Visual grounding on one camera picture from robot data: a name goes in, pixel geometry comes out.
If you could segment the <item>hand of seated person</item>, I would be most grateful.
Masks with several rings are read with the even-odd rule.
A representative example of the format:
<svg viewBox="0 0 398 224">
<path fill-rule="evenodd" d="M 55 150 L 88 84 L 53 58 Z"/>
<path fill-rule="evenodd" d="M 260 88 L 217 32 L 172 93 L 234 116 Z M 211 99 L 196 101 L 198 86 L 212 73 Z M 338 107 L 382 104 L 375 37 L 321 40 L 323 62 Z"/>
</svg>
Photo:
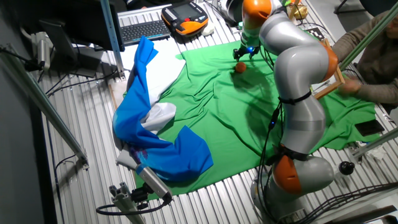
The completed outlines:
<svg viewBox="0 0 398 224">
<path fill-rule="evenodd" d="M 345 82 L 338 87 L 338 92 L 341 95 L 354 96 L 357 95 L 362 87 L 359 80 L 345 79 Z"/>
</svg>

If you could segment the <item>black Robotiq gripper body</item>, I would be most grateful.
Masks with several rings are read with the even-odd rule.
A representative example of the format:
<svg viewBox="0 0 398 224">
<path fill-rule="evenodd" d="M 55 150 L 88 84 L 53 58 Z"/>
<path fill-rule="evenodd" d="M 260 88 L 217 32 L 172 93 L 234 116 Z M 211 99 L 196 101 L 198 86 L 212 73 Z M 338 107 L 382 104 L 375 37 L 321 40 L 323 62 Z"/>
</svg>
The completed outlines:
<svg viewBox="0 0 398 224">
<path fill-rule="evenodd" d="M 241 55 L 245 55 L 245 54 L 250 54 L 250 55 L 252 55 L 253 50 L 254 50 L 256 47 L 259 47 L 259 46 L 249 46 L 249 47 L 248 47 L 248 46 L 245 46 L 245 45 L 241 44 L 239 50 L 240 50 L 240 52 L 241 52 Z"/>
</svg>

